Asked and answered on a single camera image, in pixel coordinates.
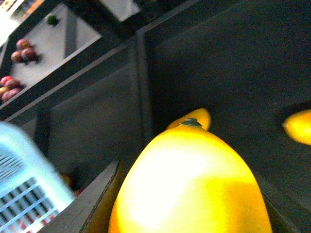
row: gray wall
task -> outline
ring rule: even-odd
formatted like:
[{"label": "gray wall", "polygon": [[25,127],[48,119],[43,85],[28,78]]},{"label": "gray wall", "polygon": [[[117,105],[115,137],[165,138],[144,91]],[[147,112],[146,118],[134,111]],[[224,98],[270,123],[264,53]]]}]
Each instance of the gray wall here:
[{"label": "gray wall", "polygon": [[157,133],[206,107],[211,132],[311,210],[311,147],[291,140],[276,120],[283,108],[310,101],[307,15],[300,2],[287,8],[244,1],[147,51],[154,51],[150,74]]}]

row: produce display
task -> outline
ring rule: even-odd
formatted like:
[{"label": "produce display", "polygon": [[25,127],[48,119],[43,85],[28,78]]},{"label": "produce display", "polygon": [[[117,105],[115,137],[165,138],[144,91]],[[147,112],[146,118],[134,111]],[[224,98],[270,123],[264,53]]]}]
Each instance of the produce display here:
[{"label": "produce display", "polygon": [[294,141],[311,146],[311,109],[288,117],[283,128]]},{"label": "produce display", "polygon": [[188,118],[154,138],[135,161],[108,232],[272,233],[272,228],[244,160]]},{"label": "produce display", "polygon": [[17,41],[16,48],[18,51],[13,52],[11,55],[11,60],[14,63],[38,61],[39,56],[28,39],[24,38]]},{"label": "produce display", "polygon": [[19,80],[14,79],[12,76],[5,76],[0,80],[0,97],[2,102],[7,102],[9,99],[22,91],[23,85]]}]

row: plum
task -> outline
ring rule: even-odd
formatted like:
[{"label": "plum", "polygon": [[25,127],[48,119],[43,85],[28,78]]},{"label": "plum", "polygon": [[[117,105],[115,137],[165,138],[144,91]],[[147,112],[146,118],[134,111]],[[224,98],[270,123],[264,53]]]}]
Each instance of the plum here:
[{"label": "plum", "polygon": [[13,96],[16,96],[21,91],[22,89],[20,87],[14,88],[9,91],[9,97],[12,98]]},{"label": "plum", "polygon": [[11,79],[9,81],[7,81],[4,86],[8,87],[10,90],[20,87],[20,81],[16,80],[16,79]]},{"label": "plum", "polygon": [[7,102],[10,99],[10,91],[6,91],[3,93],[3,95],[1,96],[1,100],[3,102]]},{"label": "plum", "polygon": [[21,52],[21,57],[24,61],[36,61],[37,60],[37,53],[33,48],[25,48]]}]

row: white surface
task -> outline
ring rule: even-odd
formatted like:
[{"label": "white surface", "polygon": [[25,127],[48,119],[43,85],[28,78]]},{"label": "white surface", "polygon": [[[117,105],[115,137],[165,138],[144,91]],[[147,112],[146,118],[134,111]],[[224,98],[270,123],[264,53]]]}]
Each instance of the white surface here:
[{"label": "white surface", "polygon": [[121,22],[139,12],[133,0],[100,0]]},{"label": "white surface", "polygon": [[0,12],[0,46],[5,43],[8,36],[19,26],[17,21],[11,20],[8,15]]}]

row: display bin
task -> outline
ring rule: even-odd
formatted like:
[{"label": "display bin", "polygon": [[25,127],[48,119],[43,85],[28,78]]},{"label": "display bin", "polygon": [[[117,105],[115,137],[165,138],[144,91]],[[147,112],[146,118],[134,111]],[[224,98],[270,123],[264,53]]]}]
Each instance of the display bin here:
[{"label": "display bin", "polygon": [[311,149],[282,128],[311,108],[306,4],[189,0],[125,42],[101,32],[0,106],[0,119],[34,137],[48,122],[45,155],[58,170],[92,173],[80,173],[87,185],[119,156],[127,172],[172,121],[204,107],[209,130],[254,172],[274,232],[310,233]]},{"label": "display bin", "polygon": [[288,205],[287,217],[306,233],[311,147],[289,138],[282,120],[284,109],[311,108],[309,16],[301,1],[189,0],[137,32],[149,140],[206,108],[209,131],[291,198],[296,213],[291,202],[274,204]]}]

